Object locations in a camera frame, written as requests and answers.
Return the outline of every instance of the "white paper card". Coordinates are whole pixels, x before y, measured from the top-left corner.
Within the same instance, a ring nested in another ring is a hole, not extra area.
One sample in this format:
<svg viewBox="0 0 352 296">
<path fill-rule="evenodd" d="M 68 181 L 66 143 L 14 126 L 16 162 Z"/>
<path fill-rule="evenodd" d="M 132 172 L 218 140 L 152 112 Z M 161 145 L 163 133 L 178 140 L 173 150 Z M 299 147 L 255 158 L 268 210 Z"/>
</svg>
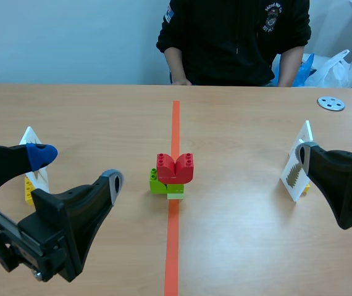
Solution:
<svg viewBox="0 0 352 296">
<path fill-rule="evenodd" d="M 28 126 L 27 130 L 25 131 L 25 134 L 20 141 L 20 145 L 28 143 L 41 144 L 41 141 L 37 137 L 35 131 L 30 126 Z M 32 182 L 32 185 L 35 188 L 50 192 L 48 186 L 47 167 L 41 168 L 38 171 L 31 171 L 26 173 L 26 176 Z"/>
<path fill-rule="evenodd" d="M 302 169 L 302 166 L 299 165 L 299 161 L 295 155 L 295 149 L 303 142 L 313 142 L 313 135 L 309 120 L 305 121 L 300 133 L 294 141 L 290 151 L 290 158 L 288 159 L 287 165 L 280 177 L 288 193 L 295 202 L 300 199 L 301 194 L 304 192 L 305 187 L 310 181 Z"/>
</svg>

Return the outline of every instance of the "blue plastic bag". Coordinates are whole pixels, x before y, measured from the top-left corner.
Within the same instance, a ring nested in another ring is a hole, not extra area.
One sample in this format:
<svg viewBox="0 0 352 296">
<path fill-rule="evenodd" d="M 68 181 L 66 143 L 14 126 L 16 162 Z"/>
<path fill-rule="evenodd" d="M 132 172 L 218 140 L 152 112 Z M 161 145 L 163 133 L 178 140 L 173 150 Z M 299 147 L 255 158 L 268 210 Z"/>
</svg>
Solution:
<svg viewBox="0 0 352 296">
<path fill-rule="evenodd" d="M 293 87 L 300 88 L 305 86 L 305 81 L 308 79 L 311 74 L 311 68 L 314 60 L 314 54 L 311 54 L 308 60 L 306 60 L 305 64 L 301 64 L 300 69 L 298 70 L 297 76 L 294 80 Z M 279 75 L 280 75 L 280 64 L 275 70 L 275 78 L 272 80 L 272 83 L 276 86 L 279 85 Z"/>
</svg>

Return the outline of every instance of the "table surface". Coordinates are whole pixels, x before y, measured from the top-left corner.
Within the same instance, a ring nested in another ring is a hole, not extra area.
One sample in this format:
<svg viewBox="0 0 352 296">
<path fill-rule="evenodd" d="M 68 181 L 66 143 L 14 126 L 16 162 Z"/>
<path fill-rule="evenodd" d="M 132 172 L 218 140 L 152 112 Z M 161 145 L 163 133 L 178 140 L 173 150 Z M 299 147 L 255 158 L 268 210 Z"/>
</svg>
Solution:
<svg viewBox="0 0 352 296">
<path fill-rule="evenodd" d="M 342 112 L 317 98 L 345 101 Z M 157 153 L 170 153 L 172 101 L 181 102 L 181 153 L 195 177 L 180 204 L 179 295 L 352 295 L 352 228 L 341 230 L 313 186 L 294 203 L 280 174 L 305 120 L 326 150 L 352 151 L 352 89 L 0 84 L 0 145 L 27 126 L 59 150 L 51 192 L 91 184 L 108 168 L 125 186 L 72 283 L 7 274 L 2 295 L 164 294 L 167 199 L 149 192 Z M 0 188 L 15 221 L 33 211 L 23 176 Z"/>
</svg>

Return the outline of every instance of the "gray disc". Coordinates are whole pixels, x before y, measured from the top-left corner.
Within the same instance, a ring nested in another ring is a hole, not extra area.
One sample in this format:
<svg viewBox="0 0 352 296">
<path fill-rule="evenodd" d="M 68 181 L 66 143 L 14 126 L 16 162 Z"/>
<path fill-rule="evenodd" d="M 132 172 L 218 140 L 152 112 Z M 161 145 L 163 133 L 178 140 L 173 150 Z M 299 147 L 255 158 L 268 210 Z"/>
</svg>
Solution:
<svg viewBox="0 0 352 296">
<path fill-rule="evenodd" d="M 317 103 L 324 109 L 331 111 L 342 111 L 345 109 L 345 103 L 336 97 L 320 97 Z"/>
</svg>

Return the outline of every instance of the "screw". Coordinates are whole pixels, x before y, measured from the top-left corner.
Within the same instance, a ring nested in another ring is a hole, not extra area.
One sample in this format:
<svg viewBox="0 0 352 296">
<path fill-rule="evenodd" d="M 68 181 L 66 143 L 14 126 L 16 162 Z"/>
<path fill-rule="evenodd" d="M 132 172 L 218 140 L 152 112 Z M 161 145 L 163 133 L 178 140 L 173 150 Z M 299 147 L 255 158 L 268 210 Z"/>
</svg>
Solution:
<svg viewBox="0 0 352 296">
<path fill-rule="evenodd" d="M 35 277 L 35 279 L 37 279 L 39 282 L 43 280 L 43 276 L 41 275 L 41 272 L 33 269 L 32 274 Z"/>
</svg>

